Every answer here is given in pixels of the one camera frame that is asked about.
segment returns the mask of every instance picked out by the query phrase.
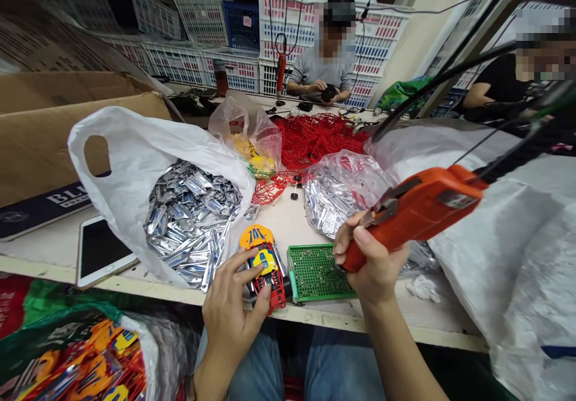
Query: brown bottle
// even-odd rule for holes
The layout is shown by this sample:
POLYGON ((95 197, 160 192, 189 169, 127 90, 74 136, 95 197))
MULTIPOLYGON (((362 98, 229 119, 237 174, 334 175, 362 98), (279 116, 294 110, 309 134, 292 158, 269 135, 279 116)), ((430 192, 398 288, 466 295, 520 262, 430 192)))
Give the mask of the brown bottle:
POLYGON ((228 74, 226 74, 226 64, 223 60, 214 59, 214 77, 216 78, 216 90, 219 97, 225 97, 228 91, 228 74))

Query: workbench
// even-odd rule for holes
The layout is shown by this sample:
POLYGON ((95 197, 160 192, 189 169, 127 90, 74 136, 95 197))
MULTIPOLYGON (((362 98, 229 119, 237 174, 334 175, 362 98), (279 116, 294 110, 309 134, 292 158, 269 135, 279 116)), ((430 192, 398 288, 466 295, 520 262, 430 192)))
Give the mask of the workbench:
MULTIPOLYGON (((250 98, 265 109, 270 109, 275 101, 261 95, 250 95, 250 98)), ((297 104, 297 101, 286 100, 286 105, 278 110, 290 110, 297 104)), ((320 112, 337 113, 338 107, 314 105, 306 114, 320 112)), ((364 121, 374 121, 372 111, 359 113, 359 116, 364 121)), ((329 243, 326 237, 308 225, 303 191, 297 191, 299 199, 296 201, 290 199, 292 192, 293 188, 286 188, 270 206, 260 209, 255 220, 274 233, 284 263, 287 263, 288 246, 329 243)), ((89 207, 10 242, 0 243, 0 271, 73 284, 80 224, 97 215, 96 209, 89 207)), ((406 289, 408 280, 399 280, 396 285, 396 296, 414 339, 431 345, 487 352, 484 338, 456 299, 448 281, 442 275, 433 279, 441 296, 441 302, 437 304, 412 296, 406 289)), ((142 264, 111 276, 96 288, 192 305, 202 305, 205 298, 200 291, 181 289, 160 281, 142 264)), ((362 310, 356 299, 311 303, 303 307, 289 304, 276 310, 272 317, 341 330, 365 331, 362 310)))

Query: wall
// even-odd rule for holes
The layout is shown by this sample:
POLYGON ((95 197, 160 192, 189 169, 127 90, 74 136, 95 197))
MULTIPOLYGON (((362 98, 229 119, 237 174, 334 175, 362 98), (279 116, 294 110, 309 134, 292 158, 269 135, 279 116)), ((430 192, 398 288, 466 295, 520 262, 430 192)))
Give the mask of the wall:
MULTIPOLYGON (((419 11, 440 11, 460 1, 416 0, 413 7, 419 11)), ((382 80, 376 88, 376 94, 369 105, 370 108, 373 108, 378 102, 384 90, 396 81, 411 80, 418 68, 420 68, 422 61, 424 59, 431 60, 430 49, 433 47, 439 49, 442 45, 441 43, 438 45, 435 41, 443 31, 444 25, 449 20, 452 12, 453 10, 437 15, 415 14, 410 18, 410 22, 394 49, 392 58, 386 65, 382 80)))

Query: jeans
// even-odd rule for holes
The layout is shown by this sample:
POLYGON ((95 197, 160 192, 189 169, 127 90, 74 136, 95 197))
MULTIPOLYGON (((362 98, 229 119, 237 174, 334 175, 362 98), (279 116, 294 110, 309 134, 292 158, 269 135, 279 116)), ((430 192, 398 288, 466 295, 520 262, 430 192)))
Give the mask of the jeans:
MULTIPOLYGON (((228 392, 229 401, 285 401, 280 351, 274 321, 267 320, 237 368, 228 392)), ((200 364, 208 334, 200 339, 200 364)), ((384 400, 376 356, 366 334, 314 327, 305 364, 306 401, 384 400)))

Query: white wire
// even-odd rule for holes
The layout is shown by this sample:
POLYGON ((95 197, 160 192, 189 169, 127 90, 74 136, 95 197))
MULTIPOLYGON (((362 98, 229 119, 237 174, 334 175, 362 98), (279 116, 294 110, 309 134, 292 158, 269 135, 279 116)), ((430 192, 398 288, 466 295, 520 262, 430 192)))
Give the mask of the white wire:
MULTIPOLYGON (((293 0, 295 2, 301 3, 302 5, 314 5, 316 2, 302 2, 301 0, 293 0)), ((408 9, 399 9, 397 7, 384 7, 384 8, 373 8, 373 7, 366 7, 366 6, 362 6, 362 5, 357 5, 357 8, 362 8, 362 9, 369 9, 370 11, 386 11, 386 10, 392 10, 392 11, 396 11, 398 13, 401 14, 442 14, 443 12, 446 12, 448 10, 451 10, 452 8, 455 8, 463 3, 469 2, 471 0, 463 0, 461 2, 458 2, 457 4, 454 4, 448 8, 442 9, 440 11, 410 11, 408 9)))

